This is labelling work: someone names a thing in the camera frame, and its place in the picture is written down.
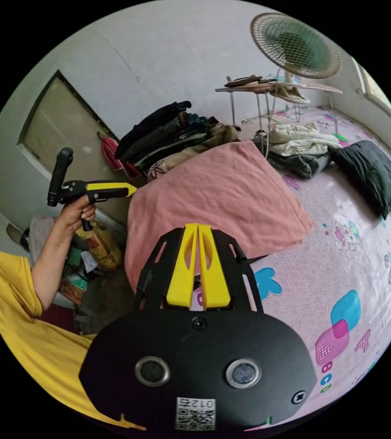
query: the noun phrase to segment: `hand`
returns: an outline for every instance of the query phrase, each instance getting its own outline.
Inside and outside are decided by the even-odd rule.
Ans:
[[[82,226],[82,220],[92,221],[95,219],[96,207],[89,202],[87,195],[69,203],[63,207],[57,222],[63,228],[76,232]]]

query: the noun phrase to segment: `electric fan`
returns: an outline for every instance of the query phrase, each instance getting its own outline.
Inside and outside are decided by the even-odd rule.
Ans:
[[[281,13],[257,15],[250,25],[255,44],[274,64],[285,70],[270,94],[293,104],[306,104],[294,76],[325,79],[340,69],[340,53],[313,28]]]

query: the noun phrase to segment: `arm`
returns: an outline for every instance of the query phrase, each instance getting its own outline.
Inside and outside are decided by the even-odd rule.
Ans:
[[[63,208],[51,230],[43,251],[31,269],[32,281],[43,311],[57,294],[64,263],[74,233],[81,227],[81,219],[95,218],[95,206],[84,196]]]

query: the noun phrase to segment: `yellow robot part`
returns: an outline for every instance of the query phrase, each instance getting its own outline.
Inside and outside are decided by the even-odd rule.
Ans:
[[[176,265],[172,273],[166,301],[168,305],[191,309],[195,273],[195,251],[197,248],[198,224],[186,224],[182,243],[177,255]],[[189,267],[186,259],[189,254]]]
[[[212,308],[226,308],[230,304],[229,289],[209,225],[198,225],[198,241],[203,308],[205,311]]]

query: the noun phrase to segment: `black handle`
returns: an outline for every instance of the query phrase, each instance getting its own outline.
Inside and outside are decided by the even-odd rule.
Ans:
[[[55,207],[59,201],[59,193],[64,183],[67,168],[72,163],[73,150],[71,148],[63,148],[57,155],[54,171],[50,180],[48,191],[48,206]]]
[[[82,220],[82,229],[84,232],[90,232],[93,230],[92,225],[90,224],[90,221],[86,221],[85,219]]]

